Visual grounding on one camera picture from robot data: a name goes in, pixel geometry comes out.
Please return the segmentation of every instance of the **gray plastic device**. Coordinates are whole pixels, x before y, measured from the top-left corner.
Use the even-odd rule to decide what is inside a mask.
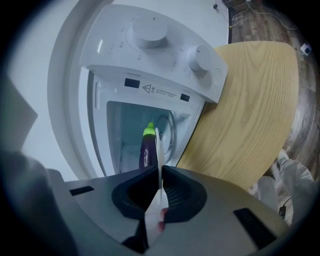
[[[240,187],[164,166],[169,211],[165,230],[149,247],[141,216],[155,193],[157,167],[64,182],[59,171],[20,153],[7,155],[4,164],[15,213],[61,255],[264,255],[288,230]]]

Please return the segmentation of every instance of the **warning label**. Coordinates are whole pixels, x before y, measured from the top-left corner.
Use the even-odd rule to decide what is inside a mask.
[[[154,96],[157,98],[174,101],[179,100],[181,96],[181,92],[179,92],[179,90],[163,85],[149,83],[145,83],[145,85],[140,86],[139,93],[146,96]]]
[[[151,84],[145,85],[142,88],[145,89],[145,91],[149,94],[150,93]]]

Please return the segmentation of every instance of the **white cloth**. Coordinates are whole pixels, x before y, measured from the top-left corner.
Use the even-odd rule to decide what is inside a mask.
[[[161,234],[161,231],[157,228],[157,224],[158,222],[164,221],[160,216],[160,212],[163,208],[167,207],[169,207],[168,198],[164,188],[162,187],[162,189],[157,191],[150,206],[144,214],[145,231],[149,246],[151,246]]]
[[[318,185],[305,166],[291,159],[280,162],[279,174],[291,196],[292,224],[296,224],[310,210],[318,193]],[[277,192],[273,178],[263,176],[259,179],[258,198],[278,213]]]

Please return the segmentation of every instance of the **control panel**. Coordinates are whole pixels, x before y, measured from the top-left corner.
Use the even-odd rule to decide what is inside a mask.
[[[160,77],[216,103],[228,72],[215,50],[188,27],[154,11],[117,4],[106,5],[97,16],[80,64],[94,73],[112,67]]]

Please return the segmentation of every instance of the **wooden floor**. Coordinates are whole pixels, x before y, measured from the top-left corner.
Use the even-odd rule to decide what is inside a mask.
[[[279,17],[282,22],[291,28],[295,25],[283,13],[272,10],[261,3],[252,3],[252,8],[260,13],[272,13]],[[316,181],[320,180],[320,168],[317,157],[320,150],[320,75],[319,66],[311,53],[308,57],[300,52],[300,47],[306,42],[299,30],[288,30],[280,21],[268,14],[257,14],[247,10],[239,16],[247,17],[248,20],[239,23],[232,28],[232,43],[244,41],[277,41],[291,45],[296,51],[299,69],[299,96],[295,117],[291,132],[288,135],[283,148],[289,157],[306,166]],[[233,20],[235,25],[240,21]],[[278,205],[282,206],[290,198],[283,185],[276,185]],[[250,193],[257,196],[257,185],[250,189]],[[286,203],[285,220],[291,224],[293,215],[292,201]]]

